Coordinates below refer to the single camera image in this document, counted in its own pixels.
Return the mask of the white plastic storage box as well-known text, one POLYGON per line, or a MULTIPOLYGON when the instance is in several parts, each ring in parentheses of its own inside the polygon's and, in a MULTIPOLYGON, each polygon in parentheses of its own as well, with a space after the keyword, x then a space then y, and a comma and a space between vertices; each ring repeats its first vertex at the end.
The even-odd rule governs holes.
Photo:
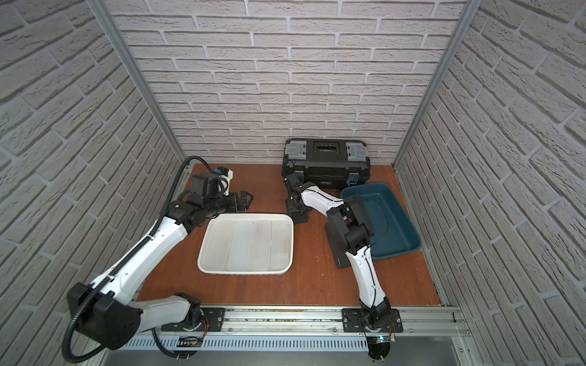
POLYGON ((208 224, 198 268, 210 275, 282 275, 293 262, 294 224, 280 213, 223 213, 208 224))

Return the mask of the long black pencil case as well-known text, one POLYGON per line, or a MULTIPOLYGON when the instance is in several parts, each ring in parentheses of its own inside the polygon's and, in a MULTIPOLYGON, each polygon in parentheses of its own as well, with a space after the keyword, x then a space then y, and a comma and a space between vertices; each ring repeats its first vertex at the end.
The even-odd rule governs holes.
POLYGON ((311 208, 306 206, 303 202, 294 202, 290 200, 285 201, 287 215, 293 220, 295 225, 305 224, 308 222, 308 216, 311 208))

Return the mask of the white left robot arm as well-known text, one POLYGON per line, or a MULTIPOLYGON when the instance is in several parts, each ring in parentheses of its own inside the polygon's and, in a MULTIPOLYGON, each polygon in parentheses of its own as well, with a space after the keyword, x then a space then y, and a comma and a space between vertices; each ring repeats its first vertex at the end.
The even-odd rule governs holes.
POLYGON ((74 332, 99 343, 99 350, 116 350, 135 334, 163 325, 200 326, 201 303, 190 295, 176 293, 143 302, 135 302, 133 297, 151 271, 194 229, 220 214, 248 210, 253 195, 230 192, 232 178, 233 172, 224 167, 192 176, 190 188, 177 199, 168 198, 155 224, 128 253, 88 285, 77 283, 69 290, 72 319, 63 340, 67 361, 85 361, 97 353, 74 355, 74 332))

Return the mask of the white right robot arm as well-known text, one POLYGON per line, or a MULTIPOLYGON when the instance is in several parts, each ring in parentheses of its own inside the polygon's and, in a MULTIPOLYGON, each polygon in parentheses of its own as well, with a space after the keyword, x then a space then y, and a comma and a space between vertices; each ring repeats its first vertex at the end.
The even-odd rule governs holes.
POLYGON ((381 328, 392 307, 372 261, 371 237, 375 235, 375 229, 363 199, 335 198, 312 182, 303 183, 296 174, 287 175, 284 184, 288 190, 285 207, 294 224, 308 222, 312 210, 328 219, 324 228, 329 244, 347 257, 356 278, 361 305, 360 325, 370 331, 381 328))

